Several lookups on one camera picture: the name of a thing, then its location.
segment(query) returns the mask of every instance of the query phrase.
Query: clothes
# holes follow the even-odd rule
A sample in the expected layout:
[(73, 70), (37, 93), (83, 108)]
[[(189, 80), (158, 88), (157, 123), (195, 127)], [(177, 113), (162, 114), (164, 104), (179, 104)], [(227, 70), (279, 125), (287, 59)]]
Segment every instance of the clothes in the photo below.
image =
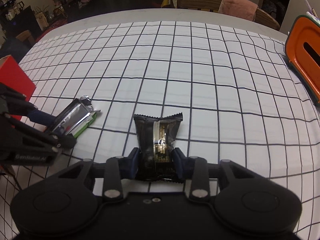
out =
[(258, 5), (249, 0), (222, 0), (219, 13), (254, 21)]

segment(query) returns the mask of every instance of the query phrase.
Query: dark floor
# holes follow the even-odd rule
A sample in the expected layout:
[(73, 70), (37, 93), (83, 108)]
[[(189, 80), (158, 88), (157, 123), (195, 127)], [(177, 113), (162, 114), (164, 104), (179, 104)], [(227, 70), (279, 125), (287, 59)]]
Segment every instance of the dark floor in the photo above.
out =
[(78, 9), (76, 4), (71, 4), (71, 7), (67, 8), (66, 11), (68, 22), (73, 22), (109, 12), (160, 8), (161, 3), (162, 0), (92, 0), (81, 9)]

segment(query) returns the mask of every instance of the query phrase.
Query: black snack package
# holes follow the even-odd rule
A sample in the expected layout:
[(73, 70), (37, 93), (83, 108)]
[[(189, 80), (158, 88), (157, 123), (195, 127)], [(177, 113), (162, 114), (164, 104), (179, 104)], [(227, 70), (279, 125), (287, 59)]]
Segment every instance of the black snack package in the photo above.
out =
[(181, 182), (171, 152), (183, 120), (182, 113), (163, 118), (135, 114), (133, 119), (141, 150), (136, 179)]

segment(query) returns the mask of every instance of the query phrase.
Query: orange container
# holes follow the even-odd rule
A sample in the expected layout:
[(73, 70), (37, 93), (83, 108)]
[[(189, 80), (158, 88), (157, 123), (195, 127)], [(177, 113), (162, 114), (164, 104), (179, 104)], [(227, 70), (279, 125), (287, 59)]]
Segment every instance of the orange container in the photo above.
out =
[(285, 43), (285, 53), (313, 103), (320, 106), (320, 26), (307, 16), (299, 16)]
[(26, 95), (26, 101), (29, 101), (36, 85), (30, 80), (25, 72), (19, 67), (18, 63), (11, 55), (0, 59), (0, 82), (19, 93)]

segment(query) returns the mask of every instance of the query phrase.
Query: white tablecloth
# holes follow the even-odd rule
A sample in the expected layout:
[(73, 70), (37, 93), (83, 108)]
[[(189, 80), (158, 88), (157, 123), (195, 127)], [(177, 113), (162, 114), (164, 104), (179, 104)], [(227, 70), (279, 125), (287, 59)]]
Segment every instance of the white tablecloth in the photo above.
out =
[[(203, 23), (114, 24), (41, 40), (20, 66), (37, 86), (30, 101), (42, 111), (57, 115), (82, 95), (102, 111), (52, 167), (16, 167), (23, 188), (82, 158), (128, 155), (138, 146), (134, 113), (182, 112), (176, 147), (209, 163), (233, 160), (288, 187), (303, 203), (298, 236), (320, 236), (319, 112), (284, 63), (281, 41)], [(183, 189), (124, 184), (131, 191)], [(18, 233), (9, 211), (17, 192), (12, 179), (0, 177), (0, 239)], [(212, 180), (211, 195), (217, 192)], [(99, 180), (94, 193), (101, 195)]]

